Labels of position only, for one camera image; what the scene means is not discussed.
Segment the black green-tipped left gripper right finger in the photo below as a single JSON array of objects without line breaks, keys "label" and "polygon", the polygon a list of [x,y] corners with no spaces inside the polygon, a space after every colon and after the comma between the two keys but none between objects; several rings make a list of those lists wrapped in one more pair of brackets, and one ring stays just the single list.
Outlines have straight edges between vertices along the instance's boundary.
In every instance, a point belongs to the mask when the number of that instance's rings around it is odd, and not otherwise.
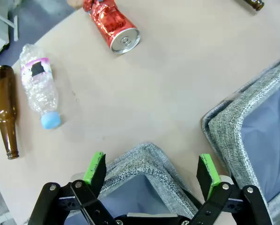
[{"label": "black green-tipped left gripper right finger", "polygon": [[259,188],[221,181],[209,154],[199,156],[197,179],[205,202],[191,225],[213,225],[222,212],[231,213],[237,225],[272,224]]}]

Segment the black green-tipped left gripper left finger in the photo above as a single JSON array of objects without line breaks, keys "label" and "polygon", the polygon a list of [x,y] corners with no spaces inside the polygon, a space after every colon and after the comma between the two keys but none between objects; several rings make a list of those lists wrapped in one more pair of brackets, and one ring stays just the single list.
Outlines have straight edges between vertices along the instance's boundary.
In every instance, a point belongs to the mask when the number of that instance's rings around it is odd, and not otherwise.
[{"label": "black green-tipped left gripper left finger", "polygon": [[46,183],[37,199],[29,225],[63,225],[72,211],[80,211],[89,225],[117,222],[98,199],[106,176],[105,154],[96,152],[83,179],[65,186]]}]

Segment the person's right hand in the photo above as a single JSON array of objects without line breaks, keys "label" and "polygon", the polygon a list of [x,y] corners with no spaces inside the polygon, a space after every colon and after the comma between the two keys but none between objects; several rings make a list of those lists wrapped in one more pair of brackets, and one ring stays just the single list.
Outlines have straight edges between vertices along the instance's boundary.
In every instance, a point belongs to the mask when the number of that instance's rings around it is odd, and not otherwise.
[{"label": "person's right hand", "polygon": [[79,8],[83,7],[84,0],[67,0],[67,3],[69,6],[75,8],[75,9],[79,9]]}]

